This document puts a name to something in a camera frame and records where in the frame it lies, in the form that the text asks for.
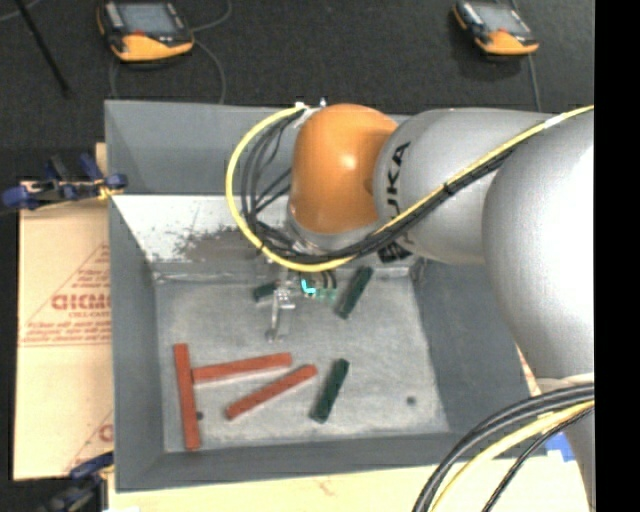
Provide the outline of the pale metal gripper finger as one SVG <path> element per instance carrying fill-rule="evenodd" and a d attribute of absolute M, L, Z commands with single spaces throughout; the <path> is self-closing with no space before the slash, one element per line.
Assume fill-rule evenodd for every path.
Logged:
<path fill-rule="evenodd" d="M 288 295 L 279 298 L 279 335 L 288 336 L 293 326 L 296 304 Z"/>
<path fill-rule="evenodd" d="M 265 332 L 265 338 L 268 342 L 275 342 L 278 338 L 279 318 L 280 318 L 280 299 L 277 294 L 274 294 L 272 298 L 272 305 L 271 305 L 270 323 L 269 323 L 268 329 Z"/>

